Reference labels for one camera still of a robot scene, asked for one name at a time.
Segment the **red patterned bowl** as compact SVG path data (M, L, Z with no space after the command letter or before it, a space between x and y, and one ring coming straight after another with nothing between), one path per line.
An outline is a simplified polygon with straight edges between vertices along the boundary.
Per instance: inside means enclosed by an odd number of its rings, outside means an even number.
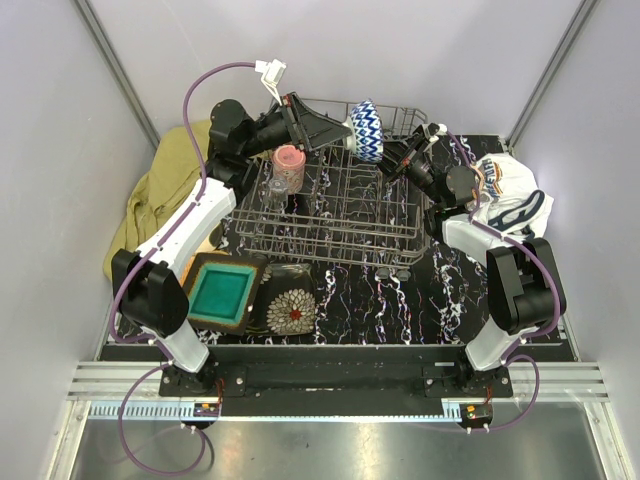
M344 140L345 148L365 163L377 164L383 158L384 135L382 122L375 103L364 100L356 104L343 125L350 133Z

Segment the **pink skull pattern mug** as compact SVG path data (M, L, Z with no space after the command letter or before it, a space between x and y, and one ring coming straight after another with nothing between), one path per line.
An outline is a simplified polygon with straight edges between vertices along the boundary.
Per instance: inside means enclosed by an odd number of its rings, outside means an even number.
M278 147L272 155L273 176L285 180L288 194L297 194L303 186L306 155L293 145Z

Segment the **clear drinking glass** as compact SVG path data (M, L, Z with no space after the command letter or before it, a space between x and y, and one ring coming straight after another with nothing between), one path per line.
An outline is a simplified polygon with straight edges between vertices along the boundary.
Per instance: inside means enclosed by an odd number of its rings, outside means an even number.
M269 210L281 211L288 204L288 183L283 178L272 178L267 183L264 196L265 206Z

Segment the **teal square ceramic dish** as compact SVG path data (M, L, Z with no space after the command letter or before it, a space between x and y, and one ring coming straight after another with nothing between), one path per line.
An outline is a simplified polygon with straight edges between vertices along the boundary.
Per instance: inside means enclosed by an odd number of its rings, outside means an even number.
M197 253L183 282L191 326L242 335L266 266L259 257Z

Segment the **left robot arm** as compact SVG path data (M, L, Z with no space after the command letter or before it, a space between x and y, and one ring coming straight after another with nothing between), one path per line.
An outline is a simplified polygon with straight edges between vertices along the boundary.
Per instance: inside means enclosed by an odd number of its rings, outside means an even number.
M253 156L282 145L311 153L350 140L354 126L351 119L316 112L296 93L281 97L258 119L239 101L225 99L212 108L210 121L208 159L192 192L156 234L134 251L119 250L111 265L109 319L123 315L136 324L143 340L183 370L181 384L196 396L214 388L216 372L205 365L209 350L187 319L189 300L178 280L187 261L251 190L258 171Z

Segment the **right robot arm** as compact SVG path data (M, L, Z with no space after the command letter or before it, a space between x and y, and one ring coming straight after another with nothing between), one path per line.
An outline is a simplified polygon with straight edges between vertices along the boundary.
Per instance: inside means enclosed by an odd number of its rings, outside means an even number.
M488 387L488 371L508 365L518 346L557 327L567 301L553 250L541 236L550 197L511 155L473 161L455 135L449 139L461 163L437 170L429 155L445 135L421 126L389 136L378 167L391 181L407 178L432 201L425 215L429 235L485 269L489 318L453 374L457 390L472 397Z

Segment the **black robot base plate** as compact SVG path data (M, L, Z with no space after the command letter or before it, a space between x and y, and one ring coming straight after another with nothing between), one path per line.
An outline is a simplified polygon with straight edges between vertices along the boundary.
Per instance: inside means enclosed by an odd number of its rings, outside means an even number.
M238 417L400 417L443 413L444 400L508 399L505 368L474 373L461 346L217 346L198 374L171 367L162 397L222 396Z

